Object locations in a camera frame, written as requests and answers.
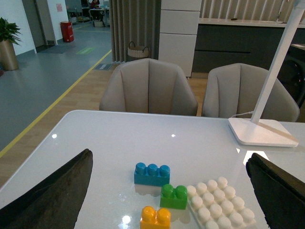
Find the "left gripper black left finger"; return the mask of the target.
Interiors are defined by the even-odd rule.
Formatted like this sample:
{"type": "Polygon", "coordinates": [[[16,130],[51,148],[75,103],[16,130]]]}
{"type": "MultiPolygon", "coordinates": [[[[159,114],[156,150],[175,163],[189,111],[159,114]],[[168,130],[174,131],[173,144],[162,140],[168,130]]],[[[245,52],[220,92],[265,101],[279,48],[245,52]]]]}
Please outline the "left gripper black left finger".
{"type": "Polygon", "coordinates": [[[93,153],[83,150],[0,210],[2,229],[72,229],[87,194],[93,153]]]}

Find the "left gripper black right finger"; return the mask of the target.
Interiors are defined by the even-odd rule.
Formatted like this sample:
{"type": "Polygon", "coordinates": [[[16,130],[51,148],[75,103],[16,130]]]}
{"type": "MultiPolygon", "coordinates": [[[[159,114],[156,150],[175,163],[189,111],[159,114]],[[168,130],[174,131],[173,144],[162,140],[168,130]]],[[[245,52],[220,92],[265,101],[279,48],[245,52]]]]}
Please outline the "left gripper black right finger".
{"type": "Polygon", "coordinates": [[[305,184],[269,160],[253,153],[246,171],[271,229],[305,227],[305,184]]]}

